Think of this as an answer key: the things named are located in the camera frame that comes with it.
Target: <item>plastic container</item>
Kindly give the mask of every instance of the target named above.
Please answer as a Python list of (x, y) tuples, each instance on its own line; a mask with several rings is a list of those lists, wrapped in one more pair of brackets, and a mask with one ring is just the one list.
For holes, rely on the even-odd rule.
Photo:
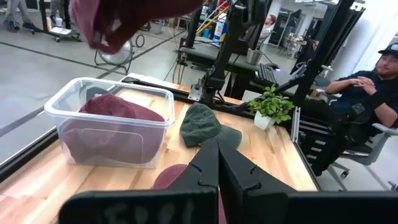
[[(136, 117), (145, 111), (146, 117), (153, 114), (158, 121), (79, 112), (103, 94), (131, 102), (127, 104), (133, 105)], [(174, 122), (170, 91), (95, 78), (70, 81), (44, 109), (55, 121), (68, 162), (75, 164), (156, 168), (166, 130)]]
[(62, 28), (63, 26), (62, 26), (62, 22), (63, 22), (63, 19), (62, 18), (55, 18), (55, 22), (56, 22), (56, 26), (57, 27), (60, 27), (60, 28)]

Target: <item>floor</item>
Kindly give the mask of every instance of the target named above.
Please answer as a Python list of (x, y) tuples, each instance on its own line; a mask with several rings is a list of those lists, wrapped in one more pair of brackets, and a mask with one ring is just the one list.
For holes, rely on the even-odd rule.
[[(31, 15), (37, 25), (41, 24), (38, 13)], [(95, 51), (84, 42), (65, 39), (56, 43), (49, 35), (32, 35), (28, 30), (12, 34), (2, 26), (3, 19), (4, 16), (0, 16), (0, 163), (53, 127), (52, 120), (42, 111), (43, 105), (70, 80), (77, 77), (120, 80), (124, 77), (124, 71), (120, 68), (96, 66)], [(129, 72), (172, 82), (173, 75), (167, 76), (167, 72), (174, 64), (177, 56), (174, 50), (184, 31), (169, 31), (166, 27), (162, 30), (159, 35), (143, 32), (146, 43), (142, 48), (135, 48)], [(294, 66), (295, 61), (280, 56), (275, 47), (264, 46), (262, 50), (285, 73)], [(268, 60), (263, 57), (261, 62), (267, 63)], [(195, 83), (204, 73), (203, 70), (187, 67), (182, 85)], [(247, 91), (244, 100), (257, 95)], [(379, 160), (370, 167), (339, 159), (340, 163), (351, 169), (344, 180), (345, 187), (348, 190), (388, 190), (388, 181), (398, 183), (395, 169), (398, 165), (397, 144), (396, 138), (388, 141)], [(323, 190), (340, 189), (327, 172), (318, 181)]]

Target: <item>yellow pole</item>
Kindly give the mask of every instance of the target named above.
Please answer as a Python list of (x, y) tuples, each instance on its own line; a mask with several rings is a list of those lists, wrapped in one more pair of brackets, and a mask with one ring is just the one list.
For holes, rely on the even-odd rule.
[(202, 33), (207, 27), (209, 27), (212, 23), (214, 23), (214, 21), (216, 21), (218, 19), (218, 17), (224, 13), (226, 10), (228, 9), (228, 7), (225, 7), (223, 10), (221, 10), (221, 12), (219, 14), (217, 14), (217, 16), (215, 16), (214, 18), (212, 18), (211, 21), (209, 21), (209, 23), (207, 23), (205, 26), (203, 26), (198, 32), (197, 35)]

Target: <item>maroon beanie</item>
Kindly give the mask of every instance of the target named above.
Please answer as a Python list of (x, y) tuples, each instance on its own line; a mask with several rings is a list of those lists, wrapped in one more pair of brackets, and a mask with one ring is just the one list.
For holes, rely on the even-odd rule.
[[(90, 99), (79, 112), (165, 121), (156, 112), (112, 94)], [(155, 157), (161, 147), (165, 130), (111, 121), (71, 119), (61, 130), (61, 139), (77, 163), (84, 163), (93, 156), (101, 155), (120, 162), (143, 164)]]
[(186, 15), (202, 1), (72, 0), (69, 13), (91, 48), (115, 54), (150, 19)]
[[(177, 164), (166, 168), (157, 176), (153, 189), (167, 189), (182, 174), (185, 168), (187, 168), (185, 164)], [(218, 192), (218, 224), (226, 224), (220, 192)]]

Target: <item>keyboard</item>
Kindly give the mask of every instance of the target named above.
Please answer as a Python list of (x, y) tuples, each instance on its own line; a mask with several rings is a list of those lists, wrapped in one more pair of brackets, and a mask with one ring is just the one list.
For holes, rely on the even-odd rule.
[(256, 72), (256, 76), (252, 79), (252, 81), (264, 86), (279, 86), (279, 84), (276, 82), (273, 69), (264, 64), (259, 64), (259, 71)]

